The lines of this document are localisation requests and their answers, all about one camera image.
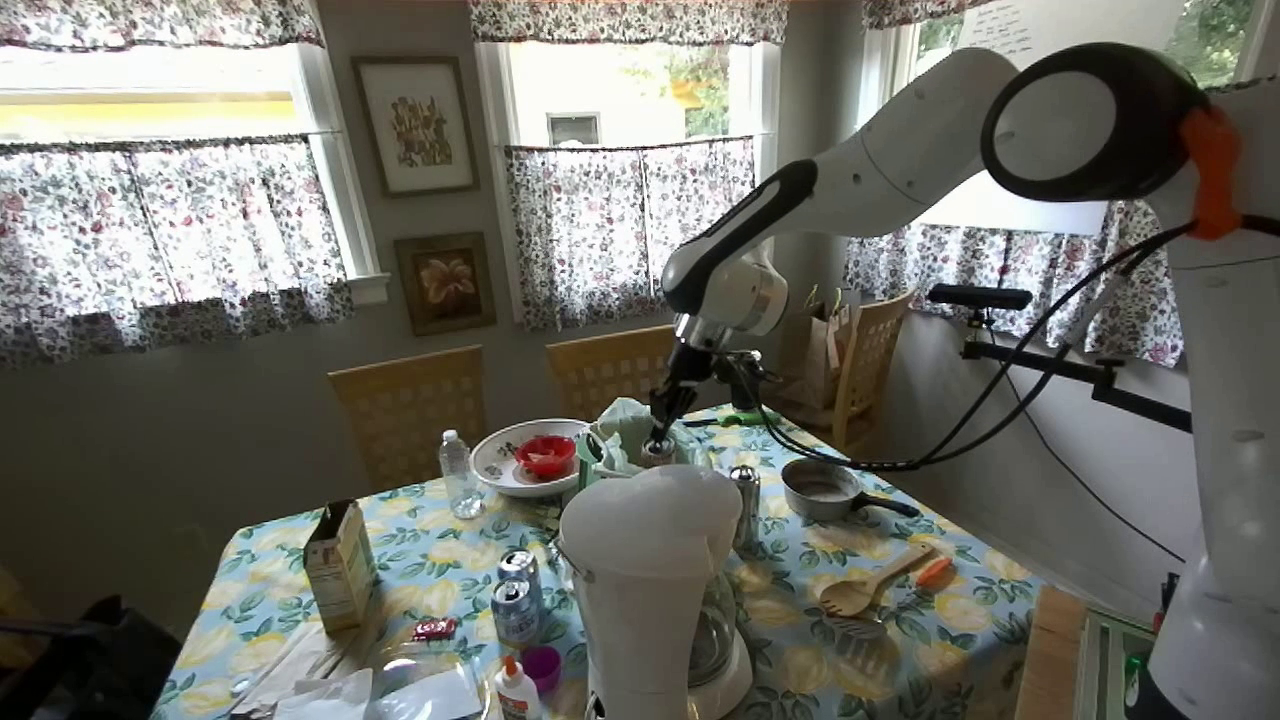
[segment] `cup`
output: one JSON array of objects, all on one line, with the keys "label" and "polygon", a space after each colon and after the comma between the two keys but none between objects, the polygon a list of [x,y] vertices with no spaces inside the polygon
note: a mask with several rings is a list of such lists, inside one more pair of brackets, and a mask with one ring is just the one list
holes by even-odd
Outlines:
[{"label": "cup", "polygon": [[559,688],[559,654],[542,646],[519,654],[524,677],[532,682],[535,697],[553,697]]}]

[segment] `window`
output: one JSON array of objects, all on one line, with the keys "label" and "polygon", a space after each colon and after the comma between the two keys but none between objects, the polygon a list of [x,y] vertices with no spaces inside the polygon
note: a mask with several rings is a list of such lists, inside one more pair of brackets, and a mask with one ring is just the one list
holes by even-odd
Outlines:
[{"label": "window", "polygon": [[[1015,68],[1070,43],[1135,43],[1167,56],[1199,87],[1227,84],[1250,50],[1250,22],[1264,0],[999,0],[972,13],[924,22],[900,34],[895,84],[944,60],[953,50],[994,50]],[[999,228],[1101,232],[1110,204],[1032,204],[995,189],[987,176],[967,179],[944,204],[924,213],[924,223],[981,223],[999,217]]]},{"label": "window", "polygon": [[772,50],[485,43],[515,319],[582,329],[665,309],[677,245],[767,155]]},{"label": "window", "polygon": [[0,362],[381,298],[324,50],[3,50],[0,76]]},{"label": "window", "polygon": [[[907,84],[953,50],[995,50],[1015,68],[1073,43],[1119,39],[1164,54],[1204,87],[1227,84],[1253,56],[1264,56],[1259,18],[1270,0],[999,0],[961,18],[885,34],[879,60],[892,84]],[[1118,247],[1151,232],[1144,204],[1029,204],[995,189],[987,176],[967,179],[944,204],[924,213],[887,245],[853,245],[843,281],[857,298],[927,294],[931,285],[1012,285],[1036,294],[1029,313],[995,313],[995,334],[1020,338],[1070,285]],[[1073,313],[1044,334],[1061,345]],[[1164,258],[1142,267],[1132,290],[1090,324],[1083,351],[1110,362],[1179,363],[1184,340],[1164,272]]]}]

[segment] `wooden spoon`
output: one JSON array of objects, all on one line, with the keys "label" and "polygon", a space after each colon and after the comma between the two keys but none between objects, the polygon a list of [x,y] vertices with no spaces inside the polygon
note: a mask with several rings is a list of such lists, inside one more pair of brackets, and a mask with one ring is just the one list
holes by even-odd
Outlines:
[{"label": "wooden spoon", "polygon": [[879,592],[887,590],[887,580],[895,580],[900,572],[924,564],[936,549],[915,545],[912,551],[904,551],[900,560],[892,560],[887,569],[872,572],[872,575],[857,575],[857,580],[836,580],[822,592],[822,609],[829,618],[864,618],[879,606]]}]

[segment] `small bowl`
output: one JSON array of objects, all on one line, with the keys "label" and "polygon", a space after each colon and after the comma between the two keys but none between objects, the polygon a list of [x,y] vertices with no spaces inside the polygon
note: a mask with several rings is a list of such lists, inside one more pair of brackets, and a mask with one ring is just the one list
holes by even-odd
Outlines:
[{"label": "small bowl", "polygon": [[575,462],[575,443],[567,435],[527,435],[515,449],[515,465],[532,478],[532,480],[557,480],[567,478]]},{"label": "small bowl", "polygon": [[519,654],[524,677],[532,682],[535,697],[553,697],[559,688],[559,654],[542,646]]},{"label": "small bowl", "polygon": [[847,468],[824,462],[786,465],[786,499],[796,517],[829,524],[853,513],[862,483]]}]

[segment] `floral tablecloth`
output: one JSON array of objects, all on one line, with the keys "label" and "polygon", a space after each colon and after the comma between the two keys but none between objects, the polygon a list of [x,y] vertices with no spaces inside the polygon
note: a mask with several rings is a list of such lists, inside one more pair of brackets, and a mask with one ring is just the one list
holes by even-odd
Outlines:
[{"label": "floral tablecloth", "polygon": [[[796,462],[756,423],[702,423],[689,435],[719,468],[761,474],[761,549],[734,556],[756,683],[734,716],[1012,716],[1041,580],[936,513],[862,508],[839,524],[804,524],[786,503],[781,468]],[[912,499],[864,478],[872,492]],[[366,664],[392,657],[459,661],[471,677],[496,668],[491,569],[527,549],[546,569],[553,646],[565,657],[557,716],[583,708],[583,632],[559,586],[549,540],[553,503],[491,499],[482,519],[458,519],[440,483],[410,483],[360,499],[381,572],[381,624],[360,646]],[[317,627],[299,549],[319,513],[240,529],[215,569],[204,609],[166,683],[155,716],[228,716],[243,682]],[[831,580],[885,569],[907,540],[953,556],[956,575],[931,597],[907,580],[879,606],[885,632],[816,614]],[[454,639],[422,646],[412,624],[459,622]]]}]

